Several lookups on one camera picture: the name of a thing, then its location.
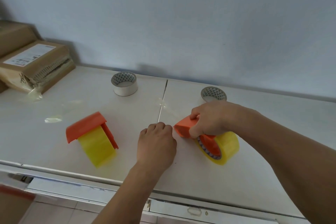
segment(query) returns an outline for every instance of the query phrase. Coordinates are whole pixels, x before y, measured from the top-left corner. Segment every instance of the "patterned inner ring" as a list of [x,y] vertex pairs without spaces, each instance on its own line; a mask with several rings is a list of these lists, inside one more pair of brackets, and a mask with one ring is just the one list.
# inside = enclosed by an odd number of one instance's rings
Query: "patterned inner ring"
[[204,89],[202,89],[201,95],[202,97],[214,97],[217,100],[227,99],[225,92],[216,87],[205,87]]
[[222,151],[220,151],[220,156],[216,156],[210,153],[210,151],[208,151],[208,149],[203,145],[202,141],[200,140],[200,138],[197,138],[197,141],[199,143],[199,145],[201,146],[201,148],[205,151],[206,154],[208,154],[211,158],[215,159],[215,160],[220,160],[222,158]]
[[120,72],[112,77],[112,84],[118,86],[122,82],[135,82],[137,79],[136,75],[131,72]]

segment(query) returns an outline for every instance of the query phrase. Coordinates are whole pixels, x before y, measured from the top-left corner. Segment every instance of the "tiled floor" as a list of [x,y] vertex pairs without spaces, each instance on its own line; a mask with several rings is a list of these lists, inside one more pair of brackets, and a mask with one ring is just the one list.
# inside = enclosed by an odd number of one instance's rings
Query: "tiled floor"
[[[19,224],[91,224],[103,206],[67,199],[37,196]],[[189,224],[143,214],[141,224]]]

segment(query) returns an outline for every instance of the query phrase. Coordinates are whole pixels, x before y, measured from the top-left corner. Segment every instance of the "white tabletop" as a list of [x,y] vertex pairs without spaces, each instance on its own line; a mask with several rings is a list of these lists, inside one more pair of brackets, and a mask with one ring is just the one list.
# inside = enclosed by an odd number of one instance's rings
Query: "white tabletop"
[[[115,73],[77,67],[35,103],[22,103],[26,95],[14,90],[0,94],[0,160],[123,181],[136,162],[140,131],[158,120],[158,99],[163,97],[167,80],[137,75],[137,92],[120,97],[111,84]],[[68,126],[96,111],[107,120],[119,146],[117,156],[98,169],[77,140],[68,144],[65,137]],[[44,122],[63,113],[61,122]]]
[[[168,80],[160,121],[175,124],[204,103],[207,85]],[[228,101],[263,115],[336,149],[336,104],[270,93],[221,87]],[[285,193],[271,166],[239,138],[240,150],[224,166],[204,157],[192,140],[174,133],[177,155],[155,189],[250,209],[302,216]]]

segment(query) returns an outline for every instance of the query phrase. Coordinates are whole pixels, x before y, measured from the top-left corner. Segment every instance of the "white wall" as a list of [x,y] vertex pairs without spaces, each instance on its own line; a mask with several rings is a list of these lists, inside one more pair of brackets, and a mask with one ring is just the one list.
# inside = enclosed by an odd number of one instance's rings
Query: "white wall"
[[336,0],[2,0],[79,61],[336,98]]

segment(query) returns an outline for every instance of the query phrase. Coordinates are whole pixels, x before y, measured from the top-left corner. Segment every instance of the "person's left hand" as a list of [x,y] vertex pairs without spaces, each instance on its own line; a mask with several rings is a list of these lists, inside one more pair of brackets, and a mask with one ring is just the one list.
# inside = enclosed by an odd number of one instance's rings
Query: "person's left hand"
[[158,178],[171,166],[176,155],[177,142],[173,128],[163,122],[151,124],[140,132],[137,163]]

